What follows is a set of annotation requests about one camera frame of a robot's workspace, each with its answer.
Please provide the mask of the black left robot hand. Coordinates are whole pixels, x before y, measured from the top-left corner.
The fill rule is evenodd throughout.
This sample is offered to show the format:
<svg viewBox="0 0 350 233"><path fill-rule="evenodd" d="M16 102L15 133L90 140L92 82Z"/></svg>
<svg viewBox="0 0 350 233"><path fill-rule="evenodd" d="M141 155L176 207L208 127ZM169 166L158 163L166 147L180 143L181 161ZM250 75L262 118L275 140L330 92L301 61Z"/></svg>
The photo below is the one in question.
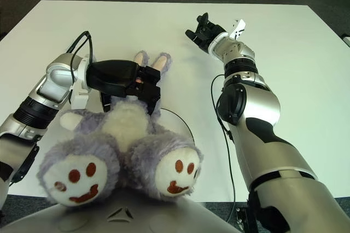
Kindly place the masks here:
<svg viewBox="0 0 350 233"><path fill-rule="evenodd" d="M94 62L86 71L87 86L100 92L104 112L110 111L113 96L136 96L151 115L161 97L156 85L160 78L160 71L128 60Z"/></svg>

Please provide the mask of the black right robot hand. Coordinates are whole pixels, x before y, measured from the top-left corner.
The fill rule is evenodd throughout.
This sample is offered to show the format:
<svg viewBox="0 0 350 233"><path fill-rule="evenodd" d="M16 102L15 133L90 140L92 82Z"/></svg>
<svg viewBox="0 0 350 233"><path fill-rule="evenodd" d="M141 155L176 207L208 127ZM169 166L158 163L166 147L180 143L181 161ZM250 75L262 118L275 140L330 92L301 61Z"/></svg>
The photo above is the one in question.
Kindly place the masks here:
<svg viewBox="0 0 350 233"><path fill-rule="evenodd" d="M219 34L226 31L220 25L210 22L208 19L208 13L199 15L196 21L198 22L198 25L195 32L186 30L185 35L202 51L208 54L210 44Z"/></svg>

